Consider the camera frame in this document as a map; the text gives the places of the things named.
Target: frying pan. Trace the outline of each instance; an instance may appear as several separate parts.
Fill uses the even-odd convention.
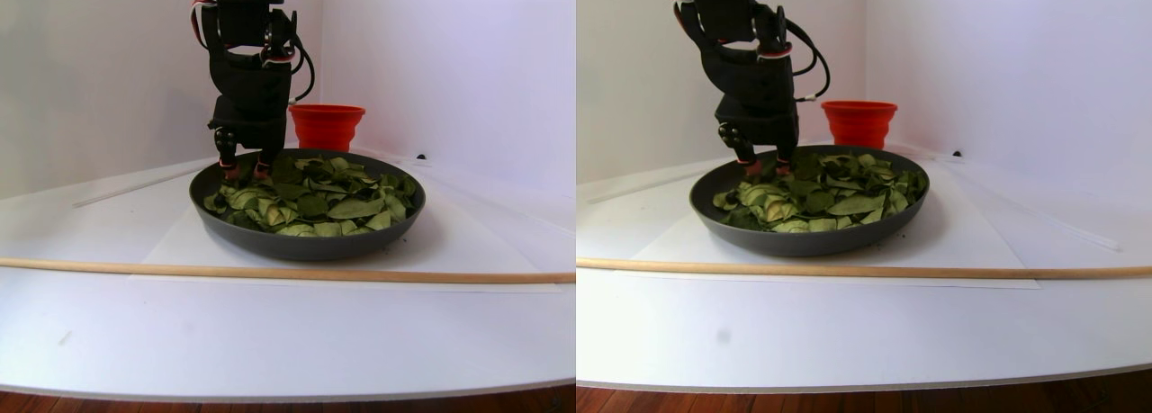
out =
[[[865,148],[864,146],[799,146],[796,155],[818,153],[823,155],[842,155],[849,151],[854,155],[870,154],[876,159],[885,159],[892,162],[892,170],[896,174],[901,171],[924,171],[922,167],[889,151]],[[757,154],[763,162],[770,162],[776,156],[776,151],[765,151]],[[744,178],[744,167],[735,161],[717,167],[712,171],[697,179],[696,185],[689,193],[692,208],[700,217],[704,225],[721,239],[753,252],[778,255],[778,257],[814,257],[843,253],[871,245],[873,243],[895,234],[897,229],[908,224],[916,213],[924,206],[924,197],[904,211],[877,221],[850,229],[833,229],[833,231],[802,232],[802,234],[778,234],[772,231],[753,231],[753,229],[737,229],[720,223],[726,215],[723,211],[712,205],[712,198],[717,193],[728,192],[736,188]],[[925,186],[925,196],[929,186]]]
[[[317,156],[332,159],[340,156],[348,159],[348,162],[364,166],[364,171],[369,175],[389,174],[401,177],[408,176],[407,171],[379,161],[379,159],[343,153],[342,151],[283,150],[281,154],[296,159]],[[248,153],[236,159],[241,165],[241,169],[251,169],[256,163],[257,156],[258,153]],[[196,206],[196,212],[200,214],[200,219],[204,220],[204,224],[209,231],[252,253],[271,258],[283,258],[285,260],[339,260],[339,258],[353,258],[379,252],[386,245],[400,239],[400,236],[403,236],[408,231],[408,228],[412,227],[412,223],[416,222],[416,216],[424,209],[424,188],[419,183],[416,183],[416,193],[411,196],[411,202],[415,208],[408,208],[408,219],[392,224],[392,227],[386,229],[342,237],[293,237],[265,234],[255,229],[244,229],[229,224],[218,219],[214,212],[210,212],[204,207],[204,198],[215,194],[220,190],[222,178],[223,171],[219,166],[213,165],[199,171],[192,178],[192,183],[188,190],[188,194],[192,198],[194,206]]]

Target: green leaf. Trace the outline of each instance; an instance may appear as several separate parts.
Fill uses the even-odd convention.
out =
[[[312,194],[301,196],[300,200],[296,200],[296,206],[300,215],[305,219],[314,219],[314,216],[320,216],[328,212],[327,200]]]
[[[244,211],[251,211],[251,212],[255,212],[257,214],[259,214],[259,208],[260,208],[260,199],[259,198],[248,200],[248,202],[244,204],[244,207],[243,207]]]
[[[309,188],[312,188],[312,191],[326,191],[326,192],[348,194],[348,190],[344,190],[344,188],[321,184],[319,182],[311,182]]]
[[[400,183],[400,193],[404,194],[404,197],[416,196],[416,188],[418,188],[416,179],[412,179],[411,176],[404,176],[404,179],[401,179]]]
[[[275,188],[276,194],[283,200],[296,200],[308,193],[306,186],[295,184],[275,184],[272,188]]]
[[[863,166],[863,167],[876,166],[876,158],[873,158],[870,154],[864,154],[864,155],[861,155],[859,158],[856,158],[856,159],[858,159],[861,166]]]
[[[805,154],[793,156],[791,175],[796,179],[813,179],[824,171],[819,154]]]
[[[408,208],[404,208],[404,204],[402,204],[400,199],[396,199],[393,196],[385,196],[384,200],[387,204],[388,212],[392,213],[393,222],[399,223],[408,219]]]
[[[852,215],[877,211],[884,207],[884,197],[870,198],[867,196],[851,196],[841,202],[828,208],[832,215]]]
[[[283,235],[283,236],[304,236],[304,234],[310,234],[312,236],[316,236],[312,227],[309,224],[291,224],[289,227],[286,227],[276,231],[276,235]]]
[[[257,193],[256,190],[252,190],[251,188],[244,188],[244,190],[235,191],[235,193],[233,193],[228,198],[228,207],[235,208],[236,211],[241,211],[242,208],[245,208],[248,206],[249,200],[255,200],[258,198],[259,193]]]
[[[817,191],[804,200],[804,208],[806,208],[810,214],[819,214],[828,211],[828,208],[835,205],[835,196],[824,191]]]
[[[412,198],[411,197],[400,196],[397,199],[400,199],[401,204],[404,204],[404,208],[416,208],[416,205],[412,204]]]
[[[280,207],[272,205],[264,212],[264,222],[268,225],[279,225],[288,221],[288,216],[285,216],[283,212],[280,212]]]
[[[896,208],[896,212],[908,208],[908,198],[901,191],[893,190],[890,199],[893,208]]]
[[[392,212],[385,211],[382,213],[376,214],[376,216],[372,216],[372,220],[369,220],[367,223],[364,224],[364,227],[370,229],[387,229],[388,227],[391,227],[391,224],[392,224]]]
[[[760,229],[760,222],[757,221],[756,216],[752,215],[751,208],[748,207],[733,208],[728,213],[728,216],[726,216],[725,224],[736,229]]]
[[[295,208],[280,208],[280,216],[283,216],[285,219],[283,223],[288,224],[291,223],[293,221],[296,221],[296,219],[300,217],[300,213],[297,213]]]
[[[371,176],[367,176],[367,174],[365,174],[365,171],[363,171],[363,170],[353,170],[353,169],[342,170],[341,175],[344,178],[349,179],[349,182],[353,182],[353,179],[355,179],[355,182],[357,182],[359,184],[363,184],[364,179],[371,179],[372,178]]]
[[[343,235],[339,223],[318,223],[312,225],[316,236],[320,237],[338,237]]]
[[[793,220],[772,228],[772,231],[779,234],[802,234],[809,231],[809,224],[804,220]]]
[[[832,231],[832,229],[836,229],[836,220],[835,219],[811,220],[808,222],[808,229],[809,231]]]
[[[859,158],[849,156],[848,159],[844,159],[844,167],[846,167],[846,169],[848,169],[849,175],[852,175],[852,176],[858,175],[859,170],[861,170]]]
[[[340,232],[343,236],[348,236],[354,229],[357,229],[357,224],[351,220],[344,220],[340,222]]]
[[[348,183],[348,193],[356,194],[357,191],[364,190],[364,188],[365,185],[358,179],[351,179],[351,182]]]
[[[334,159],[329,159],[328,162],[332,163],[332,167],[333,169],[335,169],[335,171],[348,170],[349,168],[348,159],[341,159],[338,156]]]
[[[788,190],[802,198],[814,191],[819,191],[820,188],[823,188],[820,184],[811,182],[811,179],[794,179],[788,184]]]
[[[782,196],[787,193],[785,193],[785,191],[781,190],[781,188],[772,184],[751,185],[749,188],[744,188],[743,190],[741,190],[740,202],[744,204],[744,206],[759,206],[756,204],[757,199],[760,199],[761,196],[766,194]]]
[[[264,222],[264,216],[260,216],[260,213],[256,212],[255,208],[244,208],[244,215],[259,227],[256,228],[259,229],[259,231],[264,231],[264,228],[267,227],[267,223]]]
[[[877,211],[873,211],[871,214],[867,214],[867,216],[864,216],[864,220],[861,220],[861,224],[874,223],[880,221],[881,216],[884,216],[884,208],[877,208]]]
[[[256,211],[259,212],[260,216],[266,216],[268,214],[268,208],[275,205],[276,200],[272,199],[256,199]]]
[[[728,193],[722,192],[712,196],[712,206],[718,208],[725,208],[725,206],[728,206]]]
[[[844,182],[843,179],[828,178],[826,183],[828,186],[843,188],[844,190],[864,191],[864,188],[861,188],[859,184]]]
[[[384,208],[385,200],[346,199],[328,209],[333,220],[351,220],[359,216],[373,216]]]
[[[872,171],[872,175],[876,175],[880,179],[893,179],[896,177],[896,174],[892,169],[888,169],[888,167],[873,166],[869,167],[869,171]]]
[[[304,171],[296,168],[296,159],[288,155],[280,155],[272,162],[272,183],[280,185],[300,184],[304,179]]]
[[[773,200],[764,208],[764,220],[766,222],[773,221],[787,221],[798,214],[796,206],[794,204],[785,202],[785,200]]]
[[[892,188],[903,194],[908,194],[908,184],[912,179],[912,174],[910,171],[904,171],[900,174],[900,177],[893,183]]]

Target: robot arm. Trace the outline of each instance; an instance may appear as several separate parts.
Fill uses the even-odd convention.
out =
[[[192,28],[200,46],[209,52],[212,81],[220,91],[209,129],[213,130],[226,179],[237,179],[241,175],[236,145],[262,150],[253,177],[267,177],[276,154],[283,150],[286,109],[308,95],[316,81],[311,56],[296,35],[296,14],[289,18],[283,10],[268,10],[272,5],[282,3],[283,0],[192,2]],[[243,46],[260,51],[251,55],[232,52]],[[303,59],[293,68],[296,52]],[[290,99],[291,76],[305,62],[312,81],[302,95]]]
[[[699,47],[704,71],[725,93],[717,108],[720,139],[736,151],[749,175],[760,174],[753,145],[776,146],[776,174],[789,171],[799,142],[797,101],[814,101],[827,91],[828,67],[806,33],[785,17],[783,7],[757,0],[675,0],[681,26]],[[789,31],[812,49],[812,63],[794,71]],[[726,47],[735,41],[756,41],[756,51]],[[809,97],[795,97],[794,76],[824,64],[825,85]]]

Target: white wall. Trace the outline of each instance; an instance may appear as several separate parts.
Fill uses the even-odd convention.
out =
[[[1077,191],[1152,192],[1152,0],[867,0],[892,138]]]
[[[828,60],[832,89],[823,100],[864,95],[865,0],[761,2],[785,6]],[[579,0],[578,14],[578,182],[735,158],[717,136],[722,93],[704,75],[672,0]],[[799,44],[795,67],[809,59]],[[802,76],[797,95],[823,84],[819,70]],[[818,101],[801,105],[799,114],[802,138],[831,138]]]
[[[0,199],[215,154],[191,2],[0,0]],[[283,6],[314,60],[321,5]]]
[[[575,0],[325,0],[354,146],[573,193]]]

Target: wooden dowel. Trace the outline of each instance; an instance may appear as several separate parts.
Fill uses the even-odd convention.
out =
[[[238,268],[214,266],[174,266],[139,263],[100,263],[37,258],[0,258],[0,267],[62,270],[96,274],[172,275],[222,278],[357,281],[374,283],[434,283],[434,284],[571,284],[576,273],[543,274],[448,274],[399,273],[376,270],[325,270]]]
[[[884,278],[1101,280],[1152,276],[1152,266],[1086,269],[893,268],[825,265],[685,263],[613,260],[613,258],[576,258],[576,266],[579,268],[646,273]]]

